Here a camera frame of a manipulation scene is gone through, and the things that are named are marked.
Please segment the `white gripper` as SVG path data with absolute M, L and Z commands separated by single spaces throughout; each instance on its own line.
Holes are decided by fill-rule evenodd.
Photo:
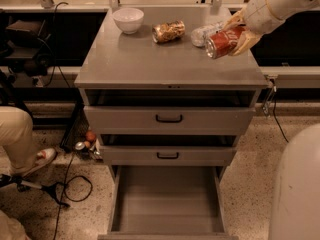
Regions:
M 245 26 L 249 30 L 241 33 L 236 47 L 230 56 L 238 56 L 256 45 L 261 35 L 269 34 L 284 23 L 271 9 L 268 0 L 250 0 L 246 7 L 233 14 L 224 24 L 229 30 L 237 26 Z

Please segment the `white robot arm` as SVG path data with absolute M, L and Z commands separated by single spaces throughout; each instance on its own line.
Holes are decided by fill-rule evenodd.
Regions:
M 249 0 L 226 21 L 229 30 L 243 24 L 237 56 L 253 47 L 296 13 L 320 0 Z M 287 144 L 274 183 L 268 240 L 320 240 L 320 124 L 312 125 Z

